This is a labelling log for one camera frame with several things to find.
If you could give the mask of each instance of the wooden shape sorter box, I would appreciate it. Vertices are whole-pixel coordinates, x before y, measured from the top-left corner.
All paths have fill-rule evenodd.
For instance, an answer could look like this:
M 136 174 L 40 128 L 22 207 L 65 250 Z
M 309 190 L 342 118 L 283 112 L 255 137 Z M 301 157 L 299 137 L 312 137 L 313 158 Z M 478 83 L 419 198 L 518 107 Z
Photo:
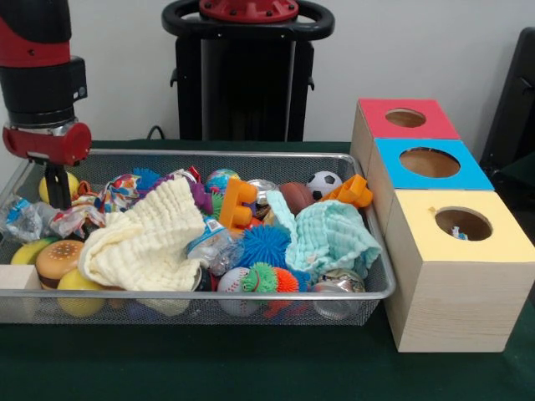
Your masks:
M 368 176 L 376 138 L 458 140 L 459 134 L 433 99 L 360 99 L 350 154 Z
M 495 192 L 396 190 L 386 242 L 400 352 L 503 351 L 535 279 L 535 248 Z
M 368 182 L 383 233 L 390 218 L 394 189 L 493 190 L 459 140 L 377 139 L 369 162 Z

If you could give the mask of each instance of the blue box lid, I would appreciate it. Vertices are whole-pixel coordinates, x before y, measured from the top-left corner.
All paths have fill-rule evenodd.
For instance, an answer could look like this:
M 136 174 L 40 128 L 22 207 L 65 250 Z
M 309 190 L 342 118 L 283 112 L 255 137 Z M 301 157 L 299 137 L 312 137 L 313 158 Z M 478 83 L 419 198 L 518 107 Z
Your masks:
M 376 139 L 395 189 L 494 190 L 460 140 Z

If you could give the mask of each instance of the mint green muslin cloth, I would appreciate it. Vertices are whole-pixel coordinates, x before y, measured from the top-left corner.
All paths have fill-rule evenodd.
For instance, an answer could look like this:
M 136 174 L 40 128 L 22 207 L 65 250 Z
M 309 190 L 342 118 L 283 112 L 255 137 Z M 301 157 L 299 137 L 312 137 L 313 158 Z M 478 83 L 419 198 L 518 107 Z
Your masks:
M 276 225 L 290 234 L 288 267 L 308 272 L 313 282 L 338 268 L 351 269 L 362 278 L 368 276 L 381 247 L 354 206 L 327 200 L 307 207 L 295 218 L 280 192 L 269 191 L 267 202 L 277 217 Z

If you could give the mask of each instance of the orange building block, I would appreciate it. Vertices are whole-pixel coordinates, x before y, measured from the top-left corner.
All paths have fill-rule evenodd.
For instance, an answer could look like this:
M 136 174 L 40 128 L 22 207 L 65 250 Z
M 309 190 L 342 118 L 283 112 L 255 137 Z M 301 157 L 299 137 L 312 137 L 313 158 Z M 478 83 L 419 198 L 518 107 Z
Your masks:
M 368 181 L 356 174 L 319 201 L 340 201 L 356 208 L 366 207 L 374 199 L 372 191 L 366 188 L 367 183 Z
M 242 203 L 253 203 L 257 200 L 257 194 L 257 187 L 231 178 L 223 199 L 219 222 L 228 230 L 242 232 L 240 226 L 248 226 L 252 220 L 252 210 Z

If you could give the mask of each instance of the black cable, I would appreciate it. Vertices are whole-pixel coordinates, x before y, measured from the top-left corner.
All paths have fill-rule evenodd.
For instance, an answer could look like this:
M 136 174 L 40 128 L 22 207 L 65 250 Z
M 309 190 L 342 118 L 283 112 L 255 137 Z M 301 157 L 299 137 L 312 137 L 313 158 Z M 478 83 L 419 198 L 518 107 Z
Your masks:
M 154 131 L 158 131 L 160 133 L 160 137 L 165 140 L 166 139 L 166 135 L 164 134 L 164 131 L 163 129 L 159 126 L 159 125 L 155 125 L 154 127 L 152 127 L 150 130 L 149 130 L 149 134 L 147 135 L 147 139 L 150 140 L 152 139 L 152 134 L 154 134 Z

